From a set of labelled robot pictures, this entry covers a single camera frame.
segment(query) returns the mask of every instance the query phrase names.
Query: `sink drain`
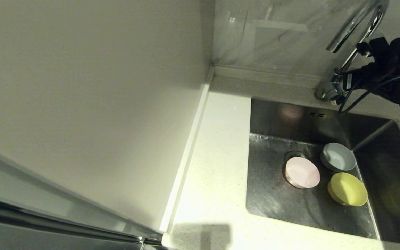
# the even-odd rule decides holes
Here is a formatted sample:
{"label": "sink drain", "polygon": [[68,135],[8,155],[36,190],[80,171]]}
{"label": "sink drain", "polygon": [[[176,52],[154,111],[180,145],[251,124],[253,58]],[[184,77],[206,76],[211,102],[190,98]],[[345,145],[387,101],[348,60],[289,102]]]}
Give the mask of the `sink drain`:
{"label": "sink drain", "polygon": [[306,155],[305,155],[304,153],[302,153],[302,152],[299,152],[299,151],[289,151],[289,152],[287,152],[286,155],[285,155],[285,158],[284,158],[285,163],[286,163],[289,159],[291,159],[291,158],[293,158],[293,157],[302,157],[302,158],[305,158],[305,159],[311,161],[310,157],[306,156]]}

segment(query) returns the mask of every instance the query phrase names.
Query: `chrome faucet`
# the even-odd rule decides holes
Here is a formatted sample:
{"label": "chrome faucet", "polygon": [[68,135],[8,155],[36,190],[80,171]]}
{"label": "chrome faucet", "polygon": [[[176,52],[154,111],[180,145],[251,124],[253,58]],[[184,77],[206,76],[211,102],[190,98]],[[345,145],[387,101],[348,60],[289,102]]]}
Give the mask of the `chrome faucet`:
{"label": "chrome faucet", "polygon": [[[327,50],[336,53],[351,35],[351,33],[353,33],[357,25],[360,24],[360,22],[368,15],[368,13],[374,11],[373,17],[356,44],[362,43],[365,38],[373,35],[373,32],[381,23],[388,6],[389,0],[366,0],[354,11],[349,19],[347,19],[345,24],[343,24],[337,35],[335,35],[330,44],[328,44]],[[322,86],[314,93],[316,99],[320,101],[329,101],[332,105],[338,105],[341,103],[341,101],[343,101],[344,96],[340,86],[342,76],[340,73],[349,68],[356,56],[357,49],[356,45],[354,45],[353,50],[348,54],[348,57],[343,62],[342,66],[334,69],[334,75],[331,77],[330,81],[322,84]]]}

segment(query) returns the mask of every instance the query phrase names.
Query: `white countertop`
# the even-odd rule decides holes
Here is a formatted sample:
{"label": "white countertop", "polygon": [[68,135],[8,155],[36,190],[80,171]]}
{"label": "white countertop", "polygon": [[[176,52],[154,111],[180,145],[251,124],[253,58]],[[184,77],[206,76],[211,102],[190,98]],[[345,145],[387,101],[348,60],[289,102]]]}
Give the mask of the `white countertop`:
{"label": "white countertop", "polygon": [[[163,244],[178,250],[362,249],[400,250],[400,244],[325,231],[246,210],[251,96],[332,108],[313,90],[217,76],[203,114],[171,234]],[[354,112],[376,114],[371,97]],[[390,106],[387,101],[378,104]],[[400,112],[391,108],[398,117]]]}

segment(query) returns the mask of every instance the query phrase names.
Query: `stainless steel sink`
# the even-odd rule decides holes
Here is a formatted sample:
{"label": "stainless steel sink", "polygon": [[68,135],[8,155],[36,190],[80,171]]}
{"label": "stainless steel sink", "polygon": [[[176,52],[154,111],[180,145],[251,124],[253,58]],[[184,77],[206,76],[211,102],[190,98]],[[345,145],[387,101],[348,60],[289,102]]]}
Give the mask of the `stainless steel sink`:
{"label": "stainless steel sink", "polygon": [[[319,154],[337,142],[352,149],[368,203],[342,206],[327,184],[335,172]],[[285,155],[299,151],[320,171],[317,187],[298,189],[284,178]],[[255,215],[400,243],[400,130],[392,120],[253,99],[246,208]]]}

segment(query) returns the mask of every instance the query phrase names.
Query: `backsplash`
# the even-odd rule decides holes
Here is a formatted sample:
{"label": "backsplash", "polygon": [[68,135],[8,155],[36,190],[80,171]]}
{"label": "backsplash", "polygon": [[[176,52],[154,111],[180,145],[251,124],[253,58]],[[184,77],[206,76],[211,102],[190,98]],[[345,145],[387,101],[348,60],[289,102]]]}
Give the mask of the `backsplash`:
{"label": "backsplash", "polygon": [[[367,16],[337,54],[325,48],[364,0],[216,0],[214,63],[233,67],[329,76],[366,27]],[[400,0],[391,1],[376,34],[400,36]],[[352,67],[370,59],[358,57]]]}

